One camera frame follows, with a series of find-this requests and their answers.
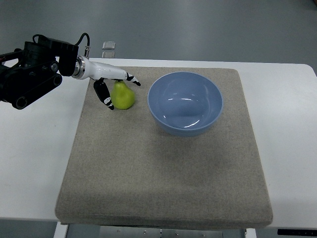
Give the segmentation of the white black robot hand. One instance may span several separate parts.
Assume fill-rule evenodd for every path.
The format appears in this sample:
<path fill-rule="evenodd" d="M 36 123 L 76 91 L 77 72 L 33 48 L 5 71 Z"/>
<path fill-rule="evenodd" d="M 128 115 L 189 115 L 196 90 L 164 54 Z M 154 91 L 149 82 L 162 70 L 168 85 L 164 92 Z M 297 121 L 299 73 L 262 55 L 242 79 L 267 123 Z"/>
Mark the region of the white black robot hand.
<path fill-rule="evenodd" d="M 141 85 L 136 77 L 125 70 L 110 64 L 93 62 L 83 56 L 77 57 L 72 77 L 80 80 L 93 79 L 93 87 L 99 100 L 111 110 L 115 108 L 110 97 L 115 81 L 130 81 L 138 86 Z"/>

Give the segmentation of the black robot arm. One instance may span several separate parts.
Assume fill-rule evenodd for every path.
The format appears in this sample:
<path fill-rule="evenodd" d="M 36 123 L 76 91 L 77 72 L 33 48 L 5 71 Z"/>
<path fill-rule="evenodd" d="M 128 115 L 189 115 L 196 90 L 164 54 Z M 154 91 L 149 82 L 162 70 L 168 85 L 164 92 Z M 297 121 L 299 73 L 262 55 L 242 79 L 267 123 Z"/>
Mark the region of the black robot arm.
<path fill-rule="evenodd" d="M 64 76 L 80 72 L 79 44 L 51 39 L 41 34 L 26 41 L 23 49 L 15 49 L 0 57 L 0 99 L 21 110 L 62 83 Z"/>

